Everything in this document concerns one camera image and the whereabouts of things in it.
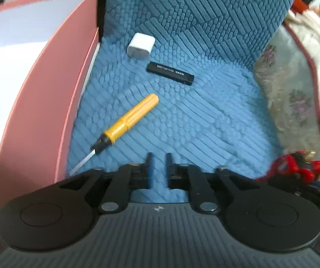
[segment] white charger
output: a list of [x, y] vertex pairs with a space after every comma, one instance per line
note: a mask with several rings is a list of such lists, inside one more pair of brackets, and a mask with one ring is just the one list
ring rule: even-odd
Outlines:
[[143, 33], [135, 33], [126, 53], [135, 59], [146, 59], [150, 56], [152, 47], [155, 44], [155, 37]]

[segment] blue cushion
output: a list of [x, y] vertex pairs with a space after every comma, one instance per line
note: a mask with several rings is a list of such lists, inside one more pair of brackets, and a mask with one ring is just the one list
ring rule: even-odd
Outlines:
[[[165, 154], [204, 172], [226, 165], [263, 175], [280, 154], [267, 102], [250, 71], [293, 0], [107, 0], [104, 37], [75, 120], [68, 170], [102, 131], [149, 93], [158, 106], [80, 170], [142, 162], [154, 153], [152, 189], [137, 202], [184, 202], [166, 186]], [[156, 38], [151, 57], [126, 55], [136, 32]], [[147, 73], [149, 61], [195, 76], [192, 86]]]

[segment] red object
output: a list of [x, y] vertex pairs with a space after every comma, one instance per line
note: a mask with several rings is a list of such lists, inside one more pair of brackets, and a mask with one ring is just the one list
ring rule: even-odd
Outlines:
[[305, 10], [308, 10], [309, 6], [305, 4], [302, 0], [294, 0], [291, 10], [294, 13], [302, 14]]
[[305, 152], [303, 151], [280, 156], [273, 161], [267, 174], [258, 178], [258, 181], [266, 182], [277, 174], [284, 176], [299, 175], [302, 182], [309, 184], [320, 175], [320, 160], [305, 160]]

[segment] yellow screwdriver handle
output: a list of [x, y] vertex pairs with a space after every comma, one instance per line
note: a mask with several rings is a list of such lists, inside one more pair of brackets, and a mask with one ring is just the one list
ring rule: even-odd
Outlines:
[[134, 108], [122, 116], [116, 123], [111, 126], [104, 134], [110, 139], [112, 144], [134, 126], [143, 116], [150, 112], [159, 102], [159, 97], [155, 94], [148, 95]]

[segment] pink box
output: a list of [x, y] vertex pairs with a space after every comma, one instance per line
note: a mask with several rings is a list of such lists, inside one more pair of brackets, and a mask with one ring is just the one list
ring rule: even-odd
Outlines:
[[97, 0], [0, 5], [0, 208], [64, 179], [99, 38]]

